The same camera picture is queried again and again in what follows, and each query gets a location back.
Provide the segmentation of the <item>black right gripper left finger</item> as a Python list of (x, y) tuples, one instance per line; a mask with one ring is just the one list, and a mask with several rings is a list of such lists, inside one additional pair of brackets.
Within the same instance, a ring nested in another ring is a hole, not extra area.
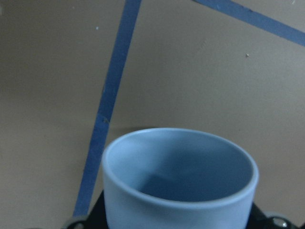
[(107, 229), (107, 219), (102, 191), (89, 215), (76, 216), (67, 220), (63, 229)]

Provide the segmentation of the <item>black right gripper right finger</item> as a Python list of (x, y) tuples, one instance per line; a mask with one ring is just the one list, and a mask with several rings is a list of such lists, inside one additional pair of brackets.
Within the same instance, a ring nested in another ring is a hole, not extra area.
[(252, 204), (249, 219), (247, 222), (248, 229), (299, 229), (300, 227), (292, 223), (287, 218), (264, 213), (255, 203)]

